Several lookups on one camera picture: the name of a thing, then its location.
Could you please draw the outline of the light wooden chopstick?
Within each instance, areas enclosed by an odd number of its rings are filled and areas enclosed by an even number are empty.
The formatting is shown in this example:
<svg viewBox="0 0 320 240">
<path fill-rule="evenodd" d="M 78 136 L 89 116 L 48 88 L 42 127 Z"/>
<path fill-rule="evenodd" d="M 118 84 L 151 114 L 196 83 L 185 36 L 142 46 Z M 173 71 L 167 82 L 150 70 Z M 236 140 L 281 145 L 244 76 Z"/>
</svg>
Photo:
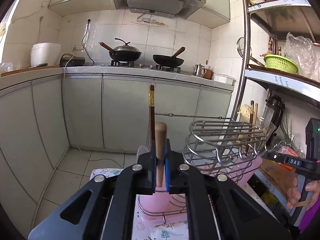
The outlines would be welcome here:
<svg viewBox="0 0 320 240">
<path fill-rule="evenodd" d="M 254 104 L 254 110 L 253 110 L 253 125 L 256 125 L 258 119 L 258 103 Z"/>
</svg>

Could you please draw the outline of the wooden handled utensil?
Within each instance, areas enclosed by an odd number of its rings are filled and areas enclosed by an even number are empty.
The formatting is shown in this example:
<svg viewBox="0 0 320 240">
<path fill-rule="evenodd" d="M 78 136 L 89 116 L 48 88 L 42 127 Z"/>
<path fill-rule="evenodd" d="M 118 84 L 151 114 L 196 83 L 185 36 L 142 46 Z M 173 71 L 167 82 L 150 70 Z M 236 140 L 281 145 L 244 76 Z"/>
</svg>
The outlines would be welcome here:
<svg viewBox="0 0 320 240">
<path fill-rule="evenodd" d="M 164 158 L 167 139 L 167 125 L 163 122 L 158 122 L 155 126 L 155 143 L 156 143 L 156 184 L 157 187 L 163 186 L 164 176 Z"/>
</svg>

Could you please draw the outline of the dark brown chopstick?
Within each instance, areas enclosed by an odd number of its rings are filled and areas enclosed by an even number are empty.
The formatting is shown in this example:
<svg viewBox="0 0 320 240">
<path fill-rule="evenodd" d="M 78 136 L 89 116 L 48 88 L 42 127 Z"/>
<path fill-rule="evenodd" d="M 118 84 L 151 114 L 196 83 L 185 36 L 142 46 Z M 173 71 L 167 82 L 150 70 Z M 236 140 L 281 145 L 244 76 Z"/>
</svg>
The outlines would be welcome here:
<svg viewBox="0 0 320 240">
<path fill-rule="evenodd" d="M 149 121 L 150 121 L 150 150 L 155 144 L 155 104 L 154 104 L 154 85 L 149 88 Z"/>
</svg>

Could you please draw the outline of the black blender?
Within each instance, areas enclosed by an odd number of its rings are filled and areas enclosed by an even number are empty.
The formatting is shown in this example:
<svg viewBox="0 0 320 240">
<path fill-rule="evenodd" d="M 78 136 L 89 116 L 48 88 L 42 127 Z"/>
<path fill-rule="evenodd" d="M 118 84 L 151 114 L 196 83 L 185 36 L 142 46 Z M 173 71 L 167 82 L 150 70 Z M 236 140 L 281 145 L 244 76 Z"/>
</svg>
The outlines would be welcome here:
<svg viewBox="0 0 320 240">
<path fill-rule="evenodd" d="M 261 126 L 265 131 L 266 139 L 270 139 L 281 124 L 285 104 L 282 102 L 281 97 L 277 95 L 269 96 L 265 102 L 263 116 L 261 117 Z"/>
</svg>

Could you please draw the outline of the clear container of vegetables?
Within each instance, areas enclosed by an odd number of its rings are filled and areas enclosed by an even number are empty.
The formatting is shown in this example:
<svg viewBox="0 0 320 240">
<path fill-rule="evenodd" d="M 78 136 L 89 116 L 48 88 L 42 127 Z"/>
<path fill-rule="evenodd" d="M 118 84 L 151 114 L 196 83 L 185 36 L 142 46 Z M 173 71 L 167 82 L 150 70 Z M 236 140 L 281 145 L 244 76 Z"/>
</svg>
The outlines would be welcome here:
<svg viewBox="0 0 320 240">
<path fill-rule="evenodd" d="M 252 133 L 252 137 L 259 135 L 261 137 L 264 137 L 264 139 L 268 141 L 265 136 L 265 131 L 261 126 L 261 117 L 259 118 L 258 116 L 256 125 L 253 125 L 253 110 L 255 103 L 256 102 L 252 100 L 248 105 L 244 104 L 240 107 L 240 110 L 238 111 L 239 121 L 250 124 L 249 131 Z"/>
</svg>

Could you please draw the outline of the metal storage shelf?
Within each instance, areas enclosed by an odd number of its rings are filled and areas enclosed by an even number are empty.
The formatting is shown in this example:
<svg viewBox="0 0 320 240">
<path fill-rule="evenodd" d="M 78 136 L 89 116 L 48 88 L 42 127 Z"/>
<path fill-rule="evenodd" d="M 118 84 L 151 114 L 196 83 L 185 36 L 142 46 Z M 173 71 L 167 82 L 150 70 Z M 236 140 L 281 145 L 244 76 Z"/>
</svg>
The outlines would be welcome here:
<svg viewBox="0 0 320 240">
<path fill-rule="evenodd" d="M 274 96 L 275 91 L 279 90 L 293 98 L 310 98 L 313 102 L 319 103 L 319 82 L 297 74 L 289 74 L 275 69 L 265 67 L 265 61 L 260 63 L 257 68 L 251 68 L 251 31 L 250 21 L 254 20 L 269 33 L 270 41 L 268 50 L 263 54 L 263 58 L 268 54 L 285 56 L 285 41 L 287 33 L 293 36 L 301 36 L 295 31 L 295 26 L 301 25 L 306 28 L 310 23 L 306 17 L 304 9 L 310 6 L 308 0 L 242 0 L 244 4 L 244 25 L 245 25 L 245 44 L 244 57 L 242 58 L 242 69 L 239 81 L 239 88 L 236 95 L 236 102 L 233 108 L 233 115 L 240 109 L 240 101 L 244 93 L 244 86 L 247 79 L 259 82 L 261 86 L 270 91 L 269 96 Z M 272 140 L 274 133 L 266 141 L 266 150 L 280 149 L 279 146 L 268 148 L 268 143 Z M 319 221 L 319 201 L 313 201 L 313 194 L 306 191 L 306 185 L 314 180 L 303 178 L 303 182 L 298 184 L 301 198 L 292 209 L 290 222 L 293 226 L 300 226 L 307 229 L 312 224 Z"/>
</svg>

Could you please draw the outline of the green plastic basket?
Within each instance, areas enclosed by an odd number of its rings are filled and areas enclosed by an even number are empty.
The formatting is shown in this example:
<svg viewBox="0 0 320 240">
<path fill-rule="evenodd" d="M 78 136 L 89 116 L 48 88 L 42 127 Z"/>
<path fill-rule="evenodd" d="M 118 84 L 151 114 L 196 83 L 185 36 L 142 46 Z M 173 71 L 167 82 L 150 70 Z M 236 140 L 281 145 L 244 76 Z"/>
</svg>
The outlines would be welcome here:
<svg viewBox="0 0 320 240">
<path fill-rule="evenodd" d="M 297 74 L 299 69 L 298 66 L 289 58 L 268 54 L 264 56 L 265 67 L 270 69 L 279 70 L 289 74 Z"/>
</svg>

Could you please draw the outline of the clear plastic bag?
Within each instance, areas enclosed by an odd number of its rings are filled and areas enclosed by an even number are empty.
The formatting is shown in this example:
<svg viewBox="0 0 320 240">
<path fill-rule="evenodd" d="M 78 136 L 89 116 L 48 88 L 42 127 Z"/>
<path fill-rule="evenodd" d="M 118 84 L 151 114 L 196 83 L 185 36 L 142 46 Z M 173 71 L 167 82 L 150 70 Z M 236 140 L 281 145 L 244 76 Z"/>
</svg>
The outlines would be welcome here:
<svg viewBox="0 0 320 240">
<path fill-rule="evenodd" d="M 298 74 L 319 82 L 319 48 L 309 38 L 287 33 L 285 56 L 298 66 Z"/>
</svg>

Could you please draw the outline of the white food container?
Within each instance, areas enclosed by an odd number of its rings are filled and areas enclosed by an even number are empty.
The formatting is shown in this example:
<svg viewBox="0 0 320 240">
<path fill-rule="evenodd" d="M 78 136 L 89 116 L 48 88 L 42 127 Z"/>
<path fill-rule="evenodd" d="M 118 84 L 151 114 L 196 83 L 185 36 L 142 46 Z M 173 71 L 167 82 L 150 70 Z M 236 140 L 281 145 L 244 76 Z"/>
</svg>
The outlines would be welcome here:
<svg viewBox="0 0 320 240">
<path fill-rule="evenodd" d="M 214 74 L 213 80 L 216 82 L 225 83 L 231 86 L 235 84 L 235 78 L 228 75 L 224 75 L 224 74 Z"/>
</svg>

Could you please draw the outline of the brown clay pot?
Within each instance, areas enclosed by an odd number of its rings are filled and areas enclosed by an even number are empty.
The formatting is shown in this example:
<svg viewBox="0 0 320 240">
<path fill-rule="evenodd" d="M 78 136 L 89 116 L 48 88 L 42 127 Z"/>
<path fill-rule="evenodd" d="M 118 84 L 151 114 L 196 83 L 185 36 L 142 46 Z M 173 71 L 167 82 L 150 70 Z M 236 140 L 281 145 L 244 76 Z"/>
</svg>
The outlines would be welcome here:
<svg viewBox="0 0 320 240">
<path fill-rule="evenodd" d="M 204 74 L 203 74 L 203 78 L 204 79 L 211 80 L 212 76 L 213 76 L 213 71 L 211 69 L 205 69 L 204 70 Z"/>
</svg>

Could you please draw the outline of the steel kettle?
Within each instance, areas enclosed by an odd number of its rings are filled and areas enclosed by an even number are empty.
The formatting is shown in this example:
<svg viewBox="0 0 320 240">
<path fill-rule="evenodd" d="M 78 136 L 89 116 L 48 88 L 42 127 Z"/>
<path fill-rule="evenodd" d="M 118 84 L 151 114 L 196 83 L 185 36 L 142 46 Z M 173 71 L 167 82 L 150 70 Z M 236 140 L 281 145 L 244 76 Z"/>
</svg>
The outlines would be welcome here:
<svg viewBox="0 0 320 240">
<path fill-rule="evenodd" d="M 194 69 L 193 75 L 198 76 L 198 77 L 204 77 L 204 75 L 207 72 L 206 68 L 201 64 L 196 64 L 193 67 L 193 69 Z"/>
</svg>

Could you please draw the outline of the small black electric appliance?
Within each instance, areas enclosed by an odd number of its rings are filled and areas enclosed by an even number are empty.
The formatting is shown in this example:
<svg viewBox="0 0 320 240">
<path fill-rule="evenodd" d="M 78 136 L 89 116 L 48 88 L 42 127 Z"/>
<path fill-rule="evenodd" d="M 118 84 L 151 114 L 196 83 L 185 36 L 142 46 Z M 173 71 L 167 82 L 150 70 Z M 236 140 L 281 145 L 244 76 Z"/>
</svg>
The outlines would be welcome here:
<svg viewBox="0 0 320 240">
<path fill-rule="evenodd" d="M 61 56 L 60 67 L 79 67 L 85 64 L 84 57 L 74 56 L 73 54 L 65 53 Z"/>
</svg>

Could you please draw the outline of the black wok with lid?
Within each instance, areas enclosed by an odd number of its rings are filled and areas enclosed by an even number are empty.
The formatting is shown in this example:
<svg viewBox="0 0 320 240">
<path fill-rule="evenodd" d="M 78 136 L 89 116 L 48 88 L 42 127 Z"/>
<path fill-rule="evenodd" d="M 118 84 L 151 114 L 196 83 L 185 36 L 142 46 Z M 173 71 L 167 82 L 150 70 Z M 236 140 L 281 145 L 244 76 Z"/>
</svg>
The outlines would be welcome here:
<svg viewBox="0 0 320 240">
<path fill-rule="evenodd" d="M 113 61 L 117 62 L 135 62 L 137 61 L 142 52 L 136 47 L 130 46 L 130 42 L 125 42 L 120 38 L 115 38 L 115 40 L 121 41 L 124 44 L 111 48 L 104 42 L 99 42 L 99 45 L 109 51 L 109 56 Z"/>
</svg>

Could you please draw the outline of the black wok without lid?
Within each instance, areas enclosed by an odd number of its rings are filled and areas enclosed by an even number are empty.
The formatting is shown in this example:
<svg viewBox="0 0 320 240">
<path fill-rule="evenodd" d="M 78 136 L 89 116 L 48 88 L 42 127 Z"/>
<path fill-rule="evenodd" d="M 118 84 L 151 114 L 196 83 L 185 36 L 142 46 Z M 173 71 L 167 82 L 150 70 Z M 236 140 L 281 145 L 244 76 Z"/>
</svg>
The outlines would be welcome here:
<svg viewBox="0 0 320 240">
<path fill-rule="evenodd" d="M 185 47 L 181 47 L 176 53 L 172 56 L 166 55 L 153 55 L 153 60 L 160 66 L 177 68 L 184 63 L 184 59 L 178 58 L 178 55 L 185 51 Z"/>
</svg>

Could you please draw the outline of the white rice cooker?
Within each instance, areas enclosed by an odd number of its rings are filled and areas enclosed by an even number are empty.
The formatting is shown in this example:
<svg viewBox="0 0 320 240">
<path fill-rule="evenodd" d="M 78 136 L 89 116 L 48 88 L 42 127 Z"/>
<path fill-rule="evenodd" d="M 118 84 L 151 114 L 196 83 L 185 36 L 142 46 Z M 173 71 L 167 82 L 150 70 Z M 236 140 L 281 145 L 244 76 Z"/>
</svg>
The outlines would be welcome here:
<svg viewBox="0 0 320 240">
<path fill-rule="evenodd" d="M 40 64 L 54 66 L 59 58 L 61 45 L 58 43 L 37 43 L 32 46 L 30 52 L 30 65 L 32 67 Z"/>
</svg>

